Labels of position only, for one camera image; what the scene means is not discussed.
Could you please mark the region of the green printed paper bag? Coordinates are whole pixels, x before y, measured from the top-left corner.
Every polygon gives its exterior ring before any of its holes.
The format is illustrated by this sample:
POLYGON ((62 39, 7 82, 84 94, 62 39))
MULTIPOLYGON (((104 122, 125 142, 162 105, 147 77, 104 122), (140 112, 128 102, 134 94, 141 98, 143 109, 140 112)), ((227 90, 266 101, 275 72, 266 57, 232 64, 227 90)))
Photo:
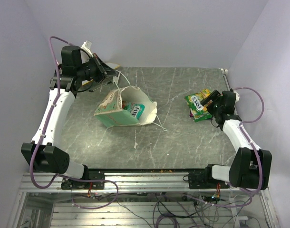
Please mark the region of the green printed paper bag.
POLYGON ((139 87, 131 85, 122 72, 116 72, 126 80, 128 86, 119 87, 118 82, 113 81, 116 89, 107 94, 94 116, 106 128, 155 124, 166 131, 157 115, 157 102, 152 101, 139 87))

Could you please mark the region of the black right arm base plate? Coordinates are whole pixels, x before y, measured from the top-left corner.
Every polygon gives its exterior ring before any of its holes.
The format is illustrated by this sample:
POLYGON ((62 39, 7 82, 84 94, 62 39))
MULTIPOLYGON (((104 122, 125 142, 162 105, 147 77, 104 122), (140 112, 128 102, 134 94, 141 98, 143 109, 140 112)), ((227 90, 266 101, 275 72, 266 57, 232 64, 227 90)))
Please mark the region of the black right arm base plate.
POLYGON ((183 181, 188 183, 189 189, 228 189, 229 186, 221 180, 210 178, 204 171, 194 171, 183 176, 183 181))

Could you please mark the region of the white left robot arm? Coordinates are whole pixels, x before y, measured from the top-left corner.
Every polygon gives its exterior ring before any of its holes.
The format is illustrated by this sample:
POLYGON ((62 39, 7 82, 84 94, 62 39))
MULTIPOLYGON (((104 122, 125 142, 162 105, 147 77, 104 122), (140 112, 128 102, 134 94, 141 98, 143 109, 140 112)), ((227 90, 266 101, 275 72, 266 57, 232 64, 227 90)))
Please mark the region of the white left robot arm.
POLYGON ((68 45, 61 50, 62 63, 50 81, 47 108, 41 124, 30 142, 23 143, 21 153, 30 171, 50 172, 73 178, 80 189, 89 185, 87 168, 70 159, 60 148, 65 118, 85 81, 99 84, 116 76, 116 71, 90 50, 85 42, 81 47, 68 45))

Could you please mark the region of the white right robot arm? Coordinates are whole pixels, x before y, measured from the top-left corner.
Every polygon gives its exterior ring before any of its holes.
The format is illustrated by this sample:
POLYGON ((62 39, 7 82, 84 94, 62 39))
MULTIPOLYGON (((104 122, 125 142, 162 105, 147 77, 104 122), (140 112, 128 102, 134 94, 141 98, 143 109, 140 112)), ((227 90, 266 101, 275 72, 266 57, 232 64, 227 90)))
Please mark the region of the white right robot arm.
POLYGON ((208 188, 223 181, 237 188, 265 190, 269 182, 272 154, 254 142, 244 128, 244 121, 235 114, 238 97, 232 89, 222 92, 214 90, 201 101, 236 151, 231 166, 209 164, 202 181, 208 188))

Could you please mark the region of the yellow green snack packet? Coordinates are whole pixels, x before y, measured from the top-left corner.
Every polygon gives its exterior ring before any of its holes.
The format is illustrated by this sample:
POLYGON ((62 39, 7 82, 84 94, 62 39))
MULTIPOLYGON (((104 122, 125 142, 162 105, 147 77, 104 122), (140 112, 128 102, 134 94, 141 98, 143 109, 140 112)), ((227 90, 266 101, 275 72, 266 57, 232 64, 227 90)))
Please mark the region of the yellow green snack packet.
POLYGON ((203 89, 200 92, 200 95, 203 99, 207 98, 211 94, 211 91, 209 89, 203 89))

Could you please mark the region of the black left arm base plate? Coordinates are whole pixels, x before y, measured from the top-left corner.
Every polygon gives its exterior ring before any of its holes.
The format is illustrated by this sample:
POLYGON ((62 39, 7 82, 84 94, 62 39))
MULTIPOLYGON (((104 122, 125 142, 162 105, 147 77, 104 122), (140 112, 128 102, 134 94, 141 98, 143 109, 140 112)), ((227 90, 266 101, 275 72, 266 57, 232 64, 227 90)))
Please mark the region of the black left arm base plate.
POLYGON ((79 180, 73 180, 72 178, 63 178, 61 183, 62 190, 102 190, 104 188, 104 182, 100 180, 105 179, 105 174, 96 169, 88 169, 83 174, 83 177, 79 180))

